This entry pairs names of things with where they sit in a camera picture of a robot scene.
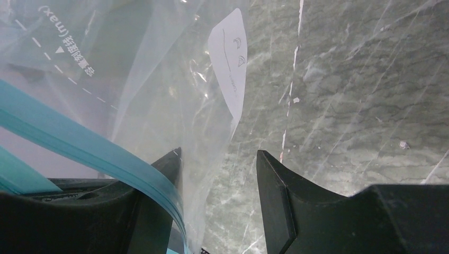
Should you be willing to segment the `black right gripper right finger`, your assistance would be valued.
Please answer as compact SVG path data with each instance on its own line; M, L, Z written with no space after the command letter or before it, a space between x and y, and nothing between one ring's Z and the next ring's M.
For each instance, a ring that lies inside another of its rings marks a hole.
M374 184L346 197L258 150L268 253L448 253L448 186Z

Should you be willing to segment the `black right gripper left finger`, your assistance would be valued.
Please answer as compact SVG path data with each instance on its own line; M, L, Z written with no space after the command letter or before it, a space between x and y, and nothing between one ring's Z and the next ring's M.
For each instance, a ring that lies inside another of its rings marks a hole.
M182 253L172 222L121 181L46 178L1 150L1 253Z

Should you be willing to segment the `clear zip top bag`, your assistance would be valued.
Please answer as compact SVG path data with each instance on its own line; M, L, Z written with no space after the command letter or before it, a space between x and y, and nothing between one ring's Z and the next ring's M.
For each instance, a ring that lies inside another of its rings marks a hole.
M1 1L1 150L46 178L113 179L199 253L243 112L248 1Z

